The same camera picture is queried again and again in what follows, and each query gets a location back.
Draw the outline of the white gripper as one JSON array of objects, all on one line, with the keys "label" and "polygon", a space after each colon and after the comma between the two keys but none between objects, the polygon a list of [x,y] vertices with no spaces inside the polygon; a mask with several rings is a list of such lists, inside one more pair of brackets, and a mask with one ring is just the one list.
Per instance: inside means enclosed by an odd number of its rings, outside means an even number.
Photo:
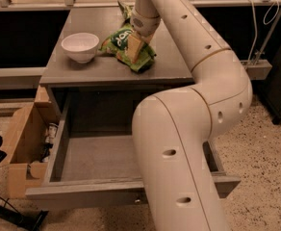
[{"label": "white gripper", "polygon": [[161,22],[161,18],[146,17],[141,15],[136,9],[132,10],[130,23],[136,33],[132,33],[128,37],[128,49],[127,56],[130,62],[133,64],[144,45],[144,42],[150,43],[156,30]]}]

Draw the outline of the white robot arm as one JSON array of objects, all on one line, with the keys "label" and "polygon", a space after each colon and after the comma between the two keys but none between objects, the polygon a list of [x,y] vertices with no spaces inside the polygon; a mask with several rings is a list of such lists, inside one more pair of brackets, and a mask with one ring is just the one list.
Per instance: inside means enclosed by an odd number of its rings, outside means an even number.
[{"label": "white robot arm", "polygon": [[203,145],[238,123],[251,104],[236,54],[189,0],[136,0],[143,36],[164,23],[194,80],[141,101],[133,142],[157,231],[230,231]]}]

